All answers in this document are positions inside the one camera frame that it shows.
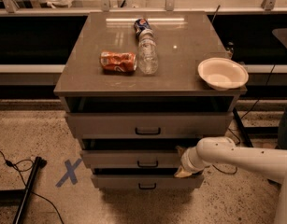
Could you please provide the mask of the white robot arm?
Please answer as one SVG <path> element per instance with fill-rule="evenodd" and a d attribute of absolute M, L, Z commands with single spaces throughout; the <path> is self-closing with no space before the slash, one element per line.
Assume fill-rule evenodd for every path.
<path fill-rule="evenodd" d="M 215 163 L 231 164 L 281 184 L 274 224 L 287 224 L 287 150 L 237 147 L 225 136 L 205 137 L 195 147 L 177 146 L 180 166 L 175 177 L 184 178 Z"/>

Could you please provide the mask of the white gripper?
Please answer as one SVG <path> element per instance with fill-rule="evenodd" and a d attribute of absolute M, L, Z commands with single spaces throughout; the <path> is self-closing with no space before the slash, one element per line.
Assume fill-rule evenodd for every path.
<path fill-rule="evenodd" d="M 174 173 L 174 177 L 176 178 L 185 178 L 189 177 L 192 174 L 196 174 L 204 169 L 204 163 L 202 159 L 199 157 L 197 150 L 195 147 L 181 147 L 176 146 L 176 150 L 179 154 L 180 162 L 182 166 L 180 166 L 176 173 Z"/>

